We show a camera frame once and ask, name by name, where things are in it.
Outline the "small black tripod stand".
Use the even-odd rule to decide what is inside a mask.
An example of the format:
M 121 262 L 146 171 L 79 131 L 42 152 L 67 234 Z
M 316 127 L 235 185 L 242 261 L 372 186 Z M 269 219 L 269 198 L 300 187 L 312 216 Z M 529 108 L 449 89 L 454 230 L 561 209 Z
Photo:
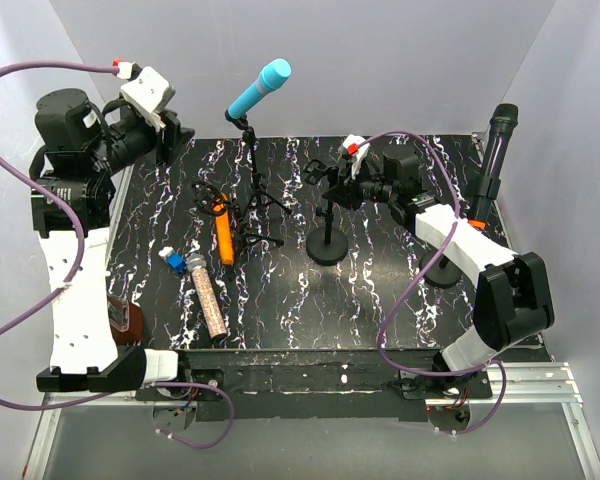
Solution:
M 219 195 L 223 192 L 218 190 L 211 183 L 203 180 L 195 180 L 191 184 L 191 190 L 193 194 L 194 205 L 197 211 L 201 214 L 215 218 L 213 209 L 213 202 L 219 198 Z M 233 236 L 234 251 L 235 251 L 235 262 L 233 265 L 223 265 L 225 267 L 233 267 L 240 254 L 248 247 L 254 246 L 260 242 L 272 243 L 275 246 L 281 247 L 284 245 L 282 239 L 275 239 L 270 236 L 265 236 L 254 232 L 248 221 L 248 215 L 243 216 L 244 211 L 240 209 L 240 206 L 236 200 L 233 200 L 228 194 L 226 194 L 230 202 L 230 223 L 231 231 Z

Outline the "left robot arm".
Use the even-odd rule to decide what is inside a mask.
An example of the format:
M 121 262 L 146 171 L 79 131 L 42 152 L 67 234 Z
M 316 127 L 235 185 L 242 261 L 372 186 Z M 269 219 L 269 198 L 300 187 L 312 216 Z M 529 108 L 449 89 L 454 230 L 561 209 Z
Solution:
M 169 162 L 185 133 L 177 114 L 156 114 L 151 125 L 130 98 L 98 108 L 76 88 L 56 90 L 36 104 L 43 139 L 29 169 L 33 229 L 60 292 L 52 302 L 53 343 L 48 367 L 36 377 L 41 392 L 111 393 L 158 382 L 173 400 L 193 386 L 177 353 L 140 346 L 139 308 L 107 292 L 112 178 L 149 153 Z

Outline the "glitter silver microphone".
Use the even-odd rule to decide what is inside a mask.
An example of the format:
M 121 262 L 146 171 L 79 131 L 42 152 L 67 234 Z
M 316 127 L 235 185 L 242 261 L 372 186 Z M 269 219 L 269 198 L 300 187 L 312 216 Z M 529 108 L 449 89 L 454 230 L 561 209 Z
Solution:
M 192 253 L 186 257 L 187 269 L 194 283 L 209 336 L 219 342 L 227 336 L 227 327 L 219 307 L 204 257 Z

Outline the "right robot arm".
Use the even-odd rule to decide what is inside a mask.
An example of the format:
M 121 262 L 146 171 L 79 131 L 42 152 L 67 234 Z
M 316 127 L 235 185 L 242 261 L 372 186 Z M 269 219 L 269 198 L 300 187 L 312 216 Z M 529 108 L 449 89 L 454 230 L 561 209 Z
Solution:
M 419 276 L 441 258 L 470 280 L 475 289 L 471 326 L 438 352 L 432 371 L 434 389 L 455 397 L 469 384 L 469 373 L 522 340 L 550 328 L 555 314 L 544 261 L 533 252 L 519 254 L 497 244 L 460 216 L 460 204 L 445 204 L 428 191 L 419 174 L 420 159 L 409 144 L 384 159 L 381 172 L 370 170 L 369 142 L 349 135 L 338 151 L 342 168 L 312 161 L 306 173 L 329 179 L 325 200 L 350 210 L 363 202 L 384 203 L 394 221 L 433 247 Z

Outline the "orange microphone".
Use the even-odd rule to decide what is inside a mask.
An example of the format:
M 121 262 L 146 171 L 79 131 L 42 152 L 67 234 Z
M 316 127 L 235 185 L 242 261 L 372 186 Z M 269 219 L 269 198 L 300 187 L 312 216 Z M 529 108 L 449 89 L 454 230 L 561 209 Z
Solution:
M 233 265 L 235 251 L 230 223 L 230 202 L 226 194 L 221 193 L 213 202 L 217 245 L 223 265 Z

